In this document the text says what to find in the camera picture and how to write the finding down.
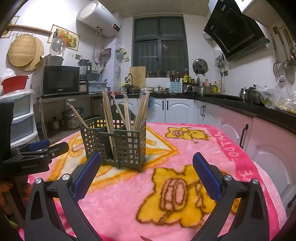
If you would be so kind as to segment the white base cabinets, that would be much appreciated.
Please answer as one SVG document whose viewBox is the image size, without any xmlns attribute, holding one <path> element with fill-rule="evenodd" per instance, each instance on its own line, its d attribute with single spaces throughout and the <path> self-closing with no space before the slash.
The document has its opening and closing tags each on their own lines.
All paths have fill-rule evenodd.
<svg viewBox="0 0 296 241">
<path fill-rule="evenodd" d="M 237 100 L 153 96 L 151 123 L 194 123 L 220 129 L 274 182 L 284 207 L 295 207 L 295 115 Z"/>
</svg>

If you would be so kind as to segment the glass pot lid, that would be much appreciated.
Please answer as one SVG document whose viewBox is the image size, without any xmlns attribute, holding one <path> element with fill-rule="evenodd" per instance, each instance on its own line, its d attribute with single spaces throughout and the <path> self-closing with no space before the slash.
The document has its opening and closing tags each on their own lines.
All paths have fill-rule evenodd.
<svg viewBox="0 0 296 241">
<path fill-rule="evenodd" d="M 55 37 L 50 45 L 51 55 L 60 55 L 66 49 L 66 42 L 61 37 Z"/>
</svg>

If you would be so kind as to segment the steel kettle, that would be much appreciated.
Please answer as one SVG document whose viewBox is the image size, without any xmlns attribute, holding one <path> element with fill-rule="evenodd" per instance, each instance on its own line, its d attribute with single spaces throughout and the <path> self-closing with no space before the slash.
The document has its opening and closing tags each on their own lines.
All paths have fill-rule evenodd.
<svg viewBox="0 0 296 241">
<path fill-rule="evenodd" d="M 261 104 L 260 93 L 256 90 L 255 84 L 248 89 L 245 87 L 241 88 L 239 96 L 243 102 L 249 102 L 257 105 Z"/>
</svg>

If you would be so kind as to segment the red plastic basin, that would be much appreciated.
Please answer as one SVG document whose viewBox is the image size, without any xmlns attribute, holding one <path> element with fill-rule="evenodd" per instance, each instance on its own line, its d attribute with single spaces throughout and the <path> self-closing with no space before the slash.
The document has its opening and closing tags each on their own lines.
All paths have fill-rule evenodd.
<svg viewBox="0 0 296 241">
<path fill-rule="evenodd" d="M 23 90 L 26 87 L 26 83 L 29 77 L 27 75 L 18 75 L 10 78 L 6 78 L 1 85 L 3 86 L 4 94 L 16 91 Z"/>
</svg>

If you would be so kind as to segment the dark kitchen window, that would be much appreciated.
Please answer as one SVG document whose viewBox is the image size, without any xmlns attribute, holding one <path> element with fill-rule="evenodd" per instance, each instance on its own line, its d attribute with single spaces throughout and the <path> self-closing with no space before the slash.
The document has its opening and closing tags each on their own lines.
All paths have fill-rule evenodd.
<svg viewBox="0 0 296 241">
<path fill-rule="evenodd" d="M 183 16 L 151 16 L 133 20 L 132 66 L 147 72 L 183 73 L 189 67 Z"/>
</svg>

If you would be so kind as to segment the fruit picture frame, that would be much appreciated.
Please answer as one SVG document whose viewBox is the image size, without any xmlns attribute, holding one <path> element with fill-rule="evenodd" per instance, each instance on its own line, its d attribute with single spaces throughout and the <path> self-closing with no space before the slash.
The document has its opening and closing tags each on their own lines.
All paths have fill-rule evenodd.
<svg viewBox="0 0 296 241">
<path fill-rule="evenodd" d="M 80 43 L 80 35 L 66 30 L 65 28 L 59 27 L 57 25 L 53 25 L 51 28 L 51 35 L 48 38 L 47 43 L 51 43 L 55 37 L 62 38 L 66 43 L 66 48 L 78 51 L 79 43 Z"/>
</svg>

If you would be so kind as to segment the wooden cutting board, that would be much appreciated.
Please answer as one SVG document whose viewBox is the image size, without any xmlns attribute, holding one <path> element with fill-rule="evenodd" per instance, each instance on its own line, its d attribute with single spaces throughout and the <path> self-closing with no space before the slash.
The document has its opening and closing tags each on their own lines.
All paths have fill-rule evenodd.
<svg viewBox="0 0 296 241">
<path fill-rule="evenodd" d="M 133 85 L 142 89 L 145 87 L 145 78 L 146 78 L 146 67 L 145 66 L 136 66 L 129 69 L 130 74 L 132 75 Z"/>
</svg>

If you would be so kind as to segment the white water heater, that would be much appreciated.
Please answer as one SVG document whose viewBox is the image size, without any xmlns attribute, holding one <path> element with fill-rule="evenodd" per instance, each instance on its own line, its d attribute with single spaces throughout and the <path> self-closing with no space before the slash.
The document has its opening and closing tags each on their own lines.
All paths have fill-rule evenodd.
<svg viewBox="0 0 296 241">
<path fill-rule="evenodd" d="M 121 23 L 99 1 L 90 1 L 77 14 L 77 20 L 98 30 L 106 37 L 113 37 L 121 30 Z"/>
</svg>

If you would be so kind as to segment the white plastic drawer unit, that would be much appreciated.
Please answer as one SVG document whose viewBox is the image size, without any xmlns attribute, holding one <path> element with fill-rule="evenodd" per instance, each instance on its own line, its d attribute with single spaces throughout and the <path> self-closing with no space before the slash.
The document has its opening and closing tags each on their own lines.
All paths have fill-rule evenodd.
<svg viewBox="0 0 296 241">
<path fill-rule="evenodd" d="M 11 148 L 39 141 L 33 105 L 36 94 L 32 89 L 15 90 L 1 96 L 1 100 L 13 100 L 11 124 Z"/>
</svg>

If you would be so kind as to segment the black blender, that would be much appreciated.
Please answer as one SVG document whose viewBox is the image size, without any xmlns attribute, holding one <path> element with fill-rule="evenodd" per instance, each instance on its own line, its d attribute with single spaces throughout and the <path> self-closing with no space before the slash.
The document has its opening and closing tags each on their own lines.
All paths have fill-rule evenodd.
<svg viewBox="0 0 296 241">
<path fill-rule="evenodd" d="M 87 75 L 92 70 L 92 64 L 90 60 L 80 59 L 78 62 L 79 66 L 79 93 L 88 93 L 88 78 Z"/>
</svg>

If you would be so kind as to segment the hanging pot lid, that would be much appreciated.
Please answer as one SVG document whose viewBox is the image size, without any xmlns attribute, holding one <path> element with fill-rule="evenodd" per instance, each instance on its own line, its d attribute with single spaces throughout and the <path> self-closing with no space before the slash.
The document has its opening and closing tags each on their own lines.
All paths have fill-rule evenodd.
<svg viewBox="0 0 296 241">
<path fill-rule="evenodd" d="M 204 59 L 198 58 L 193 62 L 193 71 L 195 74 L 205 76 L 208 72 L 208 64 Z"/>
</svg>

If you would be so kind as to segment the blue plastic box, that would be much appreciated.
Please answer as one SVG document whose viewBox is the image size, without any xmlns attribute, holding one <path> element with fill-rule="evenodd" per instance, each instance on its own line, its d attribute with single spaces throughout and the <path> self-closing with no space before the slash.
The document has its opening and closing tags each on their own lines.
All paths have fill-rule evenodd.
<svg viewBox="0 0 296 241">
<path fill-rule="evenodd" d="M 107 83 L 102 81 L 89 81 L 88 92 L 99 93 L 103 92 L 107 88 Z"/>
</svg>

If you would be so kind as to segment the dark green utensil basket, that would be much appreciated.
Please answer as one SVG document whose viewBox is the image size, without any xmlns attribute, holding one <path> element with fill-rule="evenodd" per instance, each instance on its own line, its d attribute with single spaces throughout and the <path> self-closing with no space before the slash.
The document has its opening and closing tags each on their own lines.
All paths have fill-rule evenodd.
<svg viewBox="0 0 296 241">
<path fill-rule="evenodd" d="M 128 131 L 117 111 L 116 105 L 111 106 L 114 132 L 110 133 L 105 116 L 85 120 L 80 132 L 83 139 L 86 157 L 98 152 L 102 164 L 117 168 L 129 168 L 140 172 L 144 167 L 146 153 L 146 124 L 140 124 L 138 131 Z"/>
</svg>

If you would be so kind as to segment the hanging skimmer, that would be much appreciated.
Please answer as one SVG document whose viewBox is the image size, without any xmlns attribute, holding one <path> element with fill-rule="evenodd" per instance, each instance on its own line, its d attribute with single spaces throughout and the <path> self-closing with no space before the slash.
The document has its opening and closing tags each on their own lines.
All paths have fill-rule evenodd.
<svg viewBox="0 0 296 241">
<path fill-rule="evenodd" d="M 271 35 L 271 39 L 272 39 L 273 49 L 274 49 L 274 53 L 275 53 L 275 63 L 273 64 L 273 73 L 274 73 L 275 78 L 277 79 L 280 76 L 280 71 L 282 70 L 282 64 L 278 60 L 278 54 L 276 51 L 276 44 L 275 44 L 275 40 L 274 40 L 273 35 Z"/>
</svg>

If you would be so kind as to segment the wooden chopstick bundle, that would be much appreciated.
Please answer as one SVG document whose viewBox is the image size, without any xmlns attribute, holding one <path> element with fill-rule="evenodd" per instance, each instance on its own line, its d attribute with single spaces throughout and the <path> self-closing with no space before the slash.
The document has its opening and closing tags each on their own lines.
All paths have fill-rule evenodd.
<svg viewBox="0 0 296 241">
<path fill-rule="evenodd" d="M 146 119 L 148 102 L 149 90 L 143 88 L 140 91 L 140 103 L 138 105 L 137 116 L 133 126 L 134 131 L 138 131 L 140 129 L 140 124 Z"/>
</svg>

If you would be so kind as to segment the black range hood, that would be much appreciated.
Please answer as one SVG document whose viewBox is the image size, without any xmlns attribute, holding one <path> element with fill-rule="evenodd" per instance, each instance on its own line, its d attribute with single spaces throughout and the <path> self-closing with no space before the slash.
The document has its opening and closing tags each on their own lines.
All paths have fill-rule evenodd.
<svg viewBox="0 0 296 241">
<path fill-rule="evenodd" d="M 235 1 L 215 1 L 204 32 L 220 47 L 228 62 L 270 43 L 252 18 Z"/>
</svg>

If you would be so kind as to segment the blue knife block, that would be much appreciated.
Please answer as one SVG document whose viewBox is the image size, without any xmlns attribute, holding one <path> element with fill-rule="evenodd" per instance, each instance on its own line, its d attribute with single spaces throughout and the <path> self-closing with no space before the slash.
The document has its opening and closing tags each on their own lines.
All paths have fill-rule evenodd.
<svg viewBox="0 0 296 241">
<path fill-rule="evenodd" d="M 170 92 L 182 93 L 182 83 L 181 82 L 170 82 Z"/>
</svg>

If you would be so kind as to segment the clear plastic bag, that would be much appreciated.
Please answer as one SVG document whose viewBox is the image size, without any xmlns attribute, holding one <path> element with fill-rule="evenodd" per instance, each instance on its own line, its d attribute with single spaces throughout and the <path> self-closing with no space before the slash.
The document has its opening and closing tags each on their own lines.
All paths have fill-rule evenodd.
<svg viewBox="0 0 296 241">
<path fill-rule="evenodd" d="M 279 109 L 295 114 L 295 90 L 288 88 L 288 97 L 286 98 L 279 90 L 274 88 L 257 85 L 255 89 L 260 95 L 261 102 L 267 108 Z"/>
</svg>

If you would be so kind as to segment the black microwave oven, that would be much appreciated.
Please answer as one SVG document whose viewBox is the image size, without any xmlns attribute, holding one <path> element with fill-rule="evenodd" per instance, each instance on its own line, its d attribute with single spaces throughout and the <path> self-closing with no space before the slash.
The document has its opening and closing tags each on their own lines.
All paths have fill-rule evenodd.
<svg viewBox="0 0 296 241">
<path fill-rule="evenodd" d="M 44 65 L 32 75 L 31 89 L 37 97 L 79 92 L 79 67 Z"/>
</svg>

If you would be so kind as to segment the blue hanging bag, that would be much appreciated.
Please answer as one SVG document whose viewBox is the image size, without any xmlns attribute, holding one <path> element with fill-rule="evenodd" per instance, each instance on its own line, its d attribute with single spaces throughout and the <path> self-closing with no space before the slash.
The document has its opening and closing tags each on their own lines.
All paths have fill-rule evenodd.
<svg viewBox="0 0 296 241">
<path fill-rule="evenodd" d="M 154 106 L 155 106 L 155 99 L 153 97 L 149 97 L 148 109 L 153 109 Z"/>
</svg>

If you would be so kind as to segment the hanging ladle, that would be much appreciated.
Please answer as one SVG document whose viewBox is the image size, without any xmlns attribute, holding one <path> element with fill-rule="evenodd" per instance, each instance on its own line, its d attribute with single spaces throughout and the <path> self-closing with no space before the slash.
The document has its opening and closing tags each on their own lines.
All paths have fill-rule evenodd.
<svg viewBox="0 0 296 241">
<path fill-rule="evenodd" d="M 283 42 L 283 38 L 281 36 L 280 30 L 277 30 L 277 34 L 278 34 L 278 36 L 280 38 L 280 42 L 281 42 L 281 45 L 282 45 L 282 48 L 283 48 L 283 51 L 284 51 L 284 54 L 285 54 L 285 58 L 286 58 L 286 60 L 283 63 L 283 68 L 284 68 L 285 71 L 290 71 L 292 69 L 292 61 L 290 61 L 288 59 L 288 54 L 287 54 L 285 44 Z"/>
</svg>

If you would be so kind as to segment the round bamboo tray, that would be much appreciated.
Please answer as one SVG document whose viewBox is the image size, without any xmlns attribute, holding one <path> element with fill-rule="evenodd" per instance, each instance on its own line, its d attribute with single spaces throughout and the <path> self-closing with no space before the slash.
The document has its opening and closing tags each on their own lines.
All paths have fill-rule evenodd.
<svg viewBox="0 0 296 241">
<path fill-rule="evenodd" d="M 36 49 L 36 40 L 32 35 L 20 35 L 11 43 L 8 51 L 8 59 L 16 67 L 25 66 L 33 60 Z"/>
</svg>

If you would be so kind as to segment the wooden chopstick pair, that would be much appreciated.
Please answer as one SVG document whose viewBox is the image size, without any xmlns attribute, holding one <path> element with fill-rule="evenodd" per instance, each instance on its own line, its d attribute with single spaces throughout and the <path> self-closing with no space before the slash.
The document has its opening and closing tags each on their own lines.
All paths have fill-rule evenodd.
<svg viewBox="0 0 296 241">
<path fill-rule="evenodd" d="M 105 115 L 105 120 L 107 124 L 107 130 L 109 133 L 114 133 L 114 124 L 113 124 L 113 118 L 112 118 L 107 88 L 103 91 L 102 96 L 103 96 L 103 109 L 104 109 L 104 115 Z"/>
</svg>

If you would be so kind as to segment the pink cartoon blanket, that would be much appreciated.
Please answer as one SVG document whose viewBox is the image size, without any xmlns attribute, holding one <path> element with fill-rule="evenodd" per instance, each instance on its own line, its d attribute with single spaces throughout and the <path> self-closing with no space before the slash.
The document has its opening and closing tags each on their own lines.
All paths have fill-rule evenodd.
<svg viewBox="0 0 296 241">
<path fill-rule="evenodd" d="M 148 123 L 146 130 L 142 170 L 101 166 L 78 202 L 103 240 L 190 240 L 215 206 L 193 168 L 197 152 L 236 180 L 260 181 L 271 237 L 287 221 L 271 178 L 217 127 Z"/>
</svg>

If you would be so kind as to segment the steel cooking pot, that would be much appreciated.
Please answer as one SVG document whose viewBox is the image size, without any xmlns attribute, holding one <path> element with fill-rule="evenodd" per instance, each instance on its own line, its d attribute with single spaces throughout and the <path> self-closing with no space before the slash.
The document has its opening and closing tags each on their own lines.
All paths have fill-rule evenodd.
<svg viewBox="0 0 296 241">
<path fill-rule="evenodd" d="M 208 94 L 211 92 L 211 87 L 209 86 L 197 86 L 196 94 L 197 96 L 204 96 L 204 94 Z"/>
</svg>

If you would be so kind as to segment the steel pots stack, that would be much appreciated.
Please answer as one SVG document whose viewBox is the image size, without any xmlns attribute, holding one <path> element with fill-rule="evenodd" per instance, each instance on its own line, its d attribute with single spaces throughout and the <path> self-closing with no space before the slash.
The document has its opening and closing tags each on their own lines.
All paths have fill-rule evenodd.
<svg viewBox="0 0 296 241">
<path fill-rule="evenodd" d="M 76 114 L 73 112 L 72 109 L 68 109 L 62 112 L 62 118 L 64 120 L 65 128 L 69 130 L 73 130 L 79 128 L 81 125 L 81 121 L 79 121 Z"/>
</svg>

